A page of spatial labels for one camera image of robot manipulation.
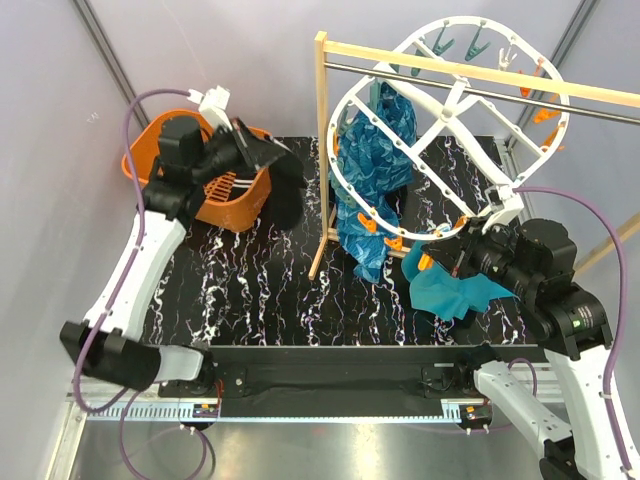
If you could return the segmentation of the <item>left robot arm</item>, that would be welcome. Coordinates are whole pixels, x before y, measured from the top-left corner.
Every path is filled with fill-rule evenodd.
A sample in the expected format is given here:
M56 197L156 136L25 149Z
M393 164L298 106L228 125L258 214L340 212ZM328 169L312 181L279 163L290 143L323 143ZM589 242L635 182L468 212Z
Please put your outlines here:
M287 199L306 182L296 155L279 140L255 133L240 119L204 128L199 118L166 119L157 137L148 182L138 189L132 234L105 289L78 323L67 321L60 341L75 364L73 386L89 377L144 391L181 381L196 396L215 386L213 359L193 346L141 341L147 308L169 260L206 202L206 187L226 174L268 172Z

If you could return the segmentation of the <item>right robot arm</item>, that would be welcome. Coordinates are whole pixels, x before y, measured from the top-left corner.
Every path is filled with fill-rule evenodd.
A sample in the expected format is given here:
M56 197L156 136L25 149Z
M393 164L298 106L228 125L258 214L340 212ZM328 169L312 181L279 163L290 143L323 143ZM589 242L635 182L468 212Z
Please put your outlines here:
M577 247L567 229L547 219L485 229L473 218L421 250L454 278L482 274L519 300L569 419L556 418L488 345L457 357L454 387L466 396L481 395L505 414L534 450L543 478L636 478L638 451L606 369L613 335L601 302L573 280Z

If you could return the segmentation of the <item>black white striped sock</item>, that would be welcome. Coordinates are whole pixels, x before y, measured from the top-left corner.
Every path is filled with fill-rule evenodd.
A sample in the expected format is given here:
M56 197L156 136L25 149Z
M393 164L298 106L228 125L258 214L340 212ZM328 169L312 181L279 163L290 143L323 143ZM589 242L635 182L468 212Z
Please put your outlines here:
M304 166L291 151L269 167L271 178L270 208L274 225L280 230L295 228L303 218L303 193L307 184Z

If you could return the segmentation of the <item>orange plastic basket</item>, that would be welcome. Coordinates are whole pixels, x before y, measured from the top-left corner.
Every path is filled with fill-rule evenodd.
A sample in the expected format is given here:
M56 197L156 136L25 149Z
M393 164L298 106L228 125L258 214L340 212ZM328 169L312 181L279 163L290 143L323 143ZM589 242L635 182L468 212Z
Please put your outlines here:
M162 125L165 121L179 116L195 118L202 129L204 140L208 140L213 134L213 128L195 111L174 109L156 117L130 145L142 189L149 183L153 162L159 154L157 140ZM197 220L236 233L244 232L253 226L271 193L269 171L257 172L252 186L242 196L231 194L236 176L239 175L227 173L204 187L206 200L196 215Z

